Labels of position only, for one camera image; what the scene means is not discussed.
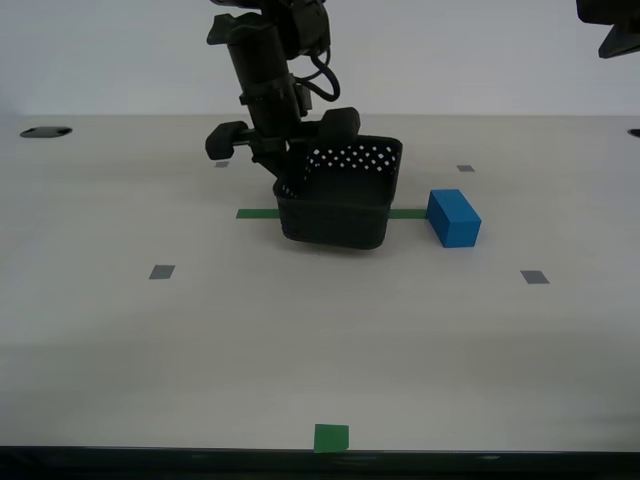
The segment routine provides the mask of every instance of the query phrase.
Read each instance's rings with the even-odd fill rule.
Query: perforated basket
[[[402,143],[383,137],[315,148],[299,175],[274,185],[284,235],[363,250],[382,245],[401,156]]]

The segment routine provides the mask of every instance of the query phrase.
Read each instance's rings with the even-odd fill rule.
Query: white table
[[[365,117],[404,142],[396,208],[459,188],[484,222],[373,252],[236,220],[275,199],[247,148],[207,159],[229,120],[2,126],[2,445],[640,449],[640,118]]]

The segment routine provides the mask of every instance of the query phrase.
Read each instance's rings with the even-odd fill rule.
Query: blue block
[[[433,190],[427,218],[443,247],[475,246],[482,220],[460,190]]]

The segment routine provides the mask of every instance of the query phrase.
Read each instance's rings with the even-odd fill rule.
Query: green tape
[[[349,427],[347,425],[316,425],[313,439],[315,453],[339,453],[349,449]]]
[[[236,215],[238,220],[277,220],[280,218],[277,208],[242,208]],[[391,220],[424,220],[427,211],[424,208],[397,208],[389,213]]]
[[[238,210],[236,218],[241,220],[278,219],[280,213],[277,208],[243,208]]]
[[[424,220],[427,210],[424,208],[397,208],[389,213],[391,220]]]

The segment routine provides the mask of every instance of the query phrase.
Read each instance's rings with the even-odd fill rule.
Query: black cable
[[[328,67],[329,64],[331,63],[331,48],[327,49],[327,58],[324,61],[324,66]],[[308,77],[301,77],[301,78],[297,78],[296,80],[304,80],[305,82],[310,82],[311,80],[315,80],[316,78],[318,78],[320,75],[322,75],[322,72],[320,70],[318,70],[316,73],[314,73],[313,75],[309,75]]]
[[[336,77],[335,73],[333,73],[333,71],[331,71],[331,69],[327,65],[322,63],[322,60],[320,60],[320,57],[318,57],[317,55],[313,55],[311,57],[311,62],[318,68],[322,75],[327,77],[327,80],[329,80],[329,83],[333,88],[333,94],[324,91],[315,83],[305,80],[304,78],[296,78],[296,82],[304,87],[307,87],[323,100],[326,100],[327,102],[335,102],[336,100],[338,100],[338,98],[340,98],[340,94],[342,93],[338,77]]]

